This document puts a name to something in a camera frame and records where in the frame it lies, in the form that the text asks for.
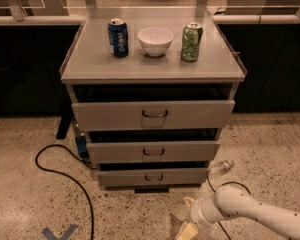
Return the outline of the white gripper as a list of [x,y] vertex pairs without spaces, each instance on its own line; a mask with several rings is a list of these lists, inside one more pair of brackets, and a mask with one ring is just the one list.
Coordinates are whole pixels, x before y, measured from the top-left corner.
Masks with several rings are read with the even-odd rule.
[[203,205],[205,204],[204,198],[198,198],[194,200],[191,197],[184,197],[183,200],[187,205],[190,205],[189,220],[192,223],[184,222],[181,225],[175,240],[192,240],[198,235],[198,228],[208,228],[211,226],[211,223],[206,219],[203,213]]

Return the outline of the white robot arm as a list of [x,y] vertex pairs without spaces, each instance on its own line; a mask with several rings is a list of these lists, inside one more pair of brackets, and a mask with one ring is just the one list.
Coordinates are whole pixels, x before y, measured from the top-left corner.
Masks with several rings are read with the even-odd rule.
[[287,240],[300,240],[299,212],[258,201],[236,187],[226,185],[209,197],[184,200],[189,214],[175,240],[193,240],[200,230],[239,217],[254,220]]

